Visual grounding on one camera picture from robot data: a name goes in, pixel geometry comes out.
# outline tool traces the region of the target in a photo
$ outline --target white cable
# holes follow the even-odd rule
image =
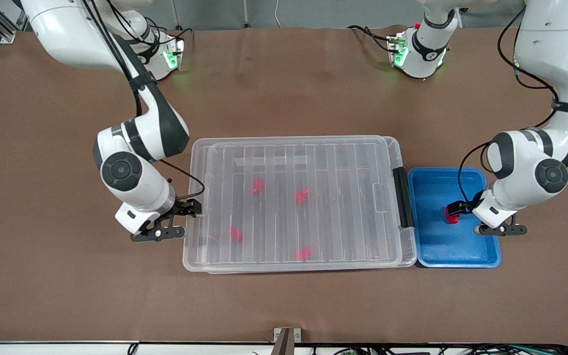
[[[282,24],[280,23],[280,21],[278,20],[278,5],[280,4],[280,0],[275,0],[275,21],[277,21],[278,23],[278,27],[280,27],[280,29],[282,28]]]

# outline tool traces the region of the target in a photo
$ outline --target plastic container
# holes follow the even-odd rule
[[[501,264],[498,237],[475,234],[474,227],[481,224],[475,215],[461,215],[457,224],[446,220],[446,205],[463,199],[457,172],[457,168],[409,171],[418,261],[425,267],[497,267]],[[478,169],[463,168],[461,178],[469,198],[486,186],[485,176]]]
[[[200,139],[191,171],[207,190],[203,215],[187,219],[183,264],[215,274],[413,265],[401,164],[396,140],[380,136]]]

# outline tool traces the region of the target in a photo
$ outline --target red candy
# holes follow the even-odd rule
[[[264,188],[264,180],[257,178],[253,181],[253,195],[259,195]]]
[[[301,248],[297,251],[297,261],[306,261],[311,254],[313,254],[313,249],[311,247]]]
[[[308,188],[302,188],[295,194],[295,201],[297,201],[298,205],[303,204],[308,197]]]
[[[243,232],[236,227],[229,227],[229,236],[238,243],[243,241]]]

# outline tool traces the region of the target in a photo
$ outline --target brown tabletop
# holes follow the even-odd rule
[[[457,166],[550,110],[498,57],[498,33],[458,30],[423,81],[350,30],[198,32],[183,72],[159,85],[192,141],[388,135],[408,169]],[[0,341],[262,341],[297,326],[309,342],[568,343],[568,187],[519,213],[529,234],[501,238],[491,270],[195,274],[182,241],[136,244],[113,219],[92,144],[134,113],[117,72],[66,67],[32,33],[0,48]]]

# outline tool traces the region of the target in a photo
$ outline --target red object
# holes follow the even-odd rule
[[[257,178],[253,181],[253,195],[260,195],[264,188],[264,180]]]
[[[238,243],[243,241],[243,232],[236,227],[229,227],[229,236]]]
[[[444,209],[444,212],[446,212],[446,220],[450,223],[450,224],[457,224],[460,221],[460,215],[450,215],[448,213],[448,207],[446,207]]]
[[[303,204],[308,197],[308,188],[302,188],[295,194],[295,201],[297,201],[298,205]]]
[[[313,248],[305,247],[297,251],[297,261],[306,261],[311,254],[313,254]]]

